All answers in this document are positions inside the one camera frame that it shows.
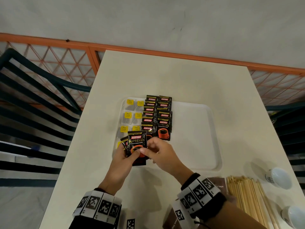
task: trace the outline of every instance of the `coffee cup image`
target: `coffee cup image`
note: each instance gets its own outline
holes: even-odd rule
[[[165,128],[159,129],[158,135],[160,139],[168,139],[170,137],[170,135],[168,134],[168,130]]]
[[[139,148],[142,148],[143,146],[142,145],[136,145],[136,146],[133,146],[132,149],[130,150],[131,153],[133,153],[135,150],[139,149]],[[144,154],[140,153],[140,156],[139,158],[143,158],[145,157]]]

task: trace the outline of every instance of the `white wall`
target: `white wall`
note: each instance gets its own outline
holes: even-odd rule
[[[305,0],[0,0],[0,31],[305,68]]]

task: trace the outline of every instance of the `hand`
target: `hand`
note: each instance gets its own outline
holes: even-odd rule
[[[128,158],[126,158],[124,146],[121,143],[116,150],[104,180],[98,187],[111,195],[115,195],[122,187],[125,178],[132,169],[132,163],[139,157],[139,155],[140,152],[135,150]]]
[[[179,160],[173,147],[166,141],[153,137],[147,141],[147,147],[138,150],[151,158],[162,170],[174,176],[181,185],[193,174]]]

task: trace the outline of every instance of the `left hand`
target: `left hand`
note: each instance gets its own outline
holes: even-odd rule
[[[128,158],[126,158],[124,146],[121,143],[116,150],[104,180],[98,187],[111,195],[115,195],[123,186],[125,178],[132,169],[132,163],[140,154],[141,153],[138,150],[135,150]]]

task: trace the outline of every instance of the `kopiko logo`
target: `kopiko logo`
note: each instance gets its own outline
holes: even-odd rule
[[[142,136],[132,136],[132,139],[140,139]]]

